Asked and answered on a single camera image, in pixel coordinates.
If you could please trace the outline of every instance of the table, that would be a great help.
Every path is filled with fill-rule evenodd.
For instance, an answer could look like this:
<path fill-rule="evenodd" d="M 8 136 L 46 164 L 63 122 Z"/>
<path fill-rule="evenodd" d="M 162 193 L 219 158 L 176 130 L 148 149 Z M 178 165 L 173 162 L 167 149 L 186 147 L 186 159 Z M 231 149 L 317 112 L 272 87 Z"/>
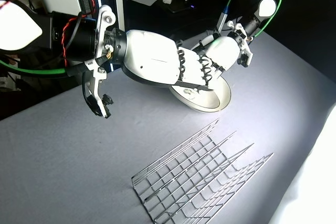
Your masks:
<path fill-rule="evenodd" d="M 241 163 L 274 156 L 212 224 L 267 223 L 336 102 L 336 85 L 265 33 L 251 49 L 250 67 L 223 74 L 232 100 L 222 112 L 194 111 L 117 70 L 101 86 L 114 100 L 108 120 L 92 114 L 77 87 L 1 121 L 0 223 L 150 223 L 131 177 L 216 118 L 213 138 L 237 130 L 235 144 L 255 143 Z"/>

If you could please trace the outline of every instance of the metal dish rack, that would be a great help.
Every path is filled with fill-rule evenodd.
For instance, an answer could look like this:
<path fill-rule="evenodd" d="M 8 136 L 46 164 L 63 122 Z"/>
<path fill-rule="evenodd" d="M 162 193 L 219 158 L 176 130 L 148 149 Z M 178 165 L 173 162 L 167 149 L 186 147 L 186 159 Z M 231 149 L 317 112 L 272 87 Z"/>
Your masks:
<path fill-rule="evenodd" d="M 237 170 L 232 163 L 252 145 L 226 157 L 221 147 L 235 132 L 215 143 L 209 134 L 218 121 L 132 177 L 153 223 L 208 223 L 271 158 L 264 156 Z"/>

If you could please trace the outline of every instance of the metal linkage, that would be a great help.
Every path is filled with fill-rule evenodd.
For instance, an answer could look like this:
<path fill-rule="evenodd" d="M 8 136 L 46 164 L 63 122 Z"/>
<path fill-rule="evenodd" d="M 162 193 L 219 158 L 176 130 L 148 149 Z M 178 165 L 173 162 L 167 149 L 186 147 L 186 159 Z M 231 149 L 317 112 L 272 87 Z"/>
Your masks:
<path fill-rule="evenodd" d="M 218 119 L 132 177 L 134 190 L 154 223 L 207 223 L 271 157 L 237 170 L 233 162 L 252 145 L 226 157 L 209 134 Z M 228 170 L 235 175 L 229 176 Z"/>

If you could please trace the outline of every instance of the robotic hand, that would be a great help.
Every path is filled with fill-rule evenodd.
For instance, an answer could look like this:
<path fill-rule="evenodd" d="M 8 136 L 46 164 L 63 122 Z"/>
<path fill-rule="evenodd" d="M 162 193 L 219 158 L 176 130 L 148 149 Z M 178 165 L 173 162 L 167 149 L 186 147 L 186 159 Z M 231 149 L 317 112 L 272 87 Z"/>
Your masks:
<path fill-rule="evenodd" d="M 122 71 L 138 82 L 173 89 L 179 94 L 175 96 L 194 109 L 218 111 L 230 100 L 229 88 L 223 88 L 226 82 L 221 77 L 222 73 L 235 62 L 244 67 L 250 65 L 253 54 L 248 47 L 248 41 L 260 23 L 271 17 L 275 11 L 274 0 L 256 0 L 250 13 L 242 17 L 241 23 L 227 23 L 232 28 L 227 36 L 221 37 L 219 31 L 222 28 L 217 29 L 189 50 L 152 32 L 130 30 L 125 33 L 117 28 L 108 29 L 115 23 L 115 15 L 109 6 L 103 5 L 99 9 L 95 29 L 94 20 L 80 20 L 77 34 L 67 50 L 67 57 L 83 63 L 68 67 L 65 71 L 67 76 L 90 72 L 90 96 L 85 95 L 85 100 L 96 115 L 104 118 L 110 116 L 107 105 L 113 103 L 108 95 L 99 95 L 99 84 L 107 78 L 103 67 L 106 62 L 120 64 Z M 3 30 L 6 33 L 0 33 L 0 52 L 20 53 L 33 46 L 41 48 L 43 43 L 46 47 L 59 43 L 57 34 L 64 24 L 60 22 L 64 19 L 62 16 L 54 13 L 41 17 L 18 1 L 10 2 L 0 9 L 1 27 L 11 28 L 11 33 L 6 29 Z M 23 21 L 20 26 L 17 25 L 18 20 Z M 26 28 L 24 30 L 30 29 L 34 32 L 22 33 L 23 27 Z M 22 40 L 17 39 L 17 34 L 24 34 Z M 218 94 L 224 95 L 225 92 L 229 92 L 229 98 L 221 104 Z"/>

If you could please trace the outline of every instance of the screw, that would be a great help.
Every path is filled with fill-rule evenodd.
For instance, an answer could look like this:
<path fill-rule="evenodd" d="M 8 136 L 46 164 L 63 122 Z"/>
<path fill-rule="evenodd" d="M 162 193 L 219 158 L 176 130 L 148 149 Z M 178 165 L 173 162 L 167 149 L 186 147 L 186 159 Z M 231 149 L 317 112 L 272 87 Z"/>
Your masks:
<path fill-rule="evenodd" d="M 98 68 L 98 73 L 105 73 L 105 69 L 104 68 Z"/>
<path fill-rule="evenodd" d="M 107 23 L 112 23 L 112 18 L 111 18 L 110 16 L 107 16 L 107 17 L 106 17 L 106 22 L 107 22 Z"/>

